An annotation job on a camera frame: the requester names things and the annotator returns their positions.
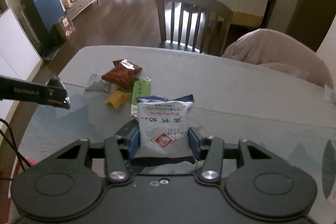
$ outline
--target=pink fabric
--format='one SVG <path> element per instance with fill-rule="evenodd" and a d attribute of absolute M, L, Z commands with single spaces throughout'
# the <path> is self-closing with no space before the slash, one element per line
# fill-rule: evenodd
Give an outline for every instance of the pink fabric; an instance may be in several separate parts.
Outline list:
<path fill-rule="evenodd" d="M 260 65 L 315 85 L 334 88 L 328 67 L 316 53 L 276 30 L 259 29 L 247 33 L 228 46 L 222 57 Z"/>

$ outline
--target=brown door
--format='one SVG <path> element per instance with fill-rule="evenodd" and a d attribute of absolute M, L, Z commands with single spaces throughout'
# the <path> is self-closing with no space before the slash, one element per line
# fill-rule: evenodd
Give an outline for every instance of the brown door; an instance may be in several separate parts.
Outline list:
<path fill-rule="evenodd" d="M 336 14 L 336 0 L 298 0 L 287 34 L 317 51 Z"/>

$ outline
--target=green snack package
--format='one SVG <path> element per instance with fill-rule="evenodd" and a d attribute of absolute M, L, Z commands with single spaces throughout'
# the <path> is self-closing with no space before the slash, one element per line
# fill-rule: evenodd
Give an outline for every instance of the green snack package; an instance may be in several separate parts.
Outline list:
<path fill-rule="evenodd" d="M 131 116 L 138 117 L 137 97 L 150 95 L 150 79 L 143 79 L 134 82 L 132 104 L 131 104 Z"/>

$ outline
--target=robotic arm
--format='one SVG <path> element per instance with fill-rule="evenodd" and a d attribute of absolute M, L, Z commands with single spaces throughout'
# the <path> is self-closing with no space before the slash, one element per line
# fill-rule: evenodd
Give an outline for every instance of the robotic arm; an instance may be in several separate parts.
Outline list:
<path fill-rule="evenodd" d="M 68 93 L 60 80 L 50 79 L 46 85 L 0 76 L 0 100 L 32 101 L 70 109 Z"/>

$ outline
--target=chair seat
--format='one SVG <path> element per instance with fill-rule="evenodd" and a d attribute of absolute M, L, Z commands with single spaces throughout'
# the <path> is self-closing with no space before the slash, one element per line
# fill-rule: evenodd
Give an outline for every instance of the chair seat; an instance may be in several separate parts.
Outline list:
<path fill-rule="evenodd" d="M 173 41 L 171 42 L 170 40 L 166 40 L 164 42 L 161 42 L 158 46 L 159 48 L 165 48 L 165 49 L 175 49 L 175 50 L 184 50 L 184 51 L 189 51 L 189 52 L 200 52 L 199 49 L 195 48 L 195 50 L 193 50 L 193 46 L 192 45 L 188 45 L 185 48 L 185 44 L 184 43 L 180 43 L 178 45 L 177 41 Z"/>

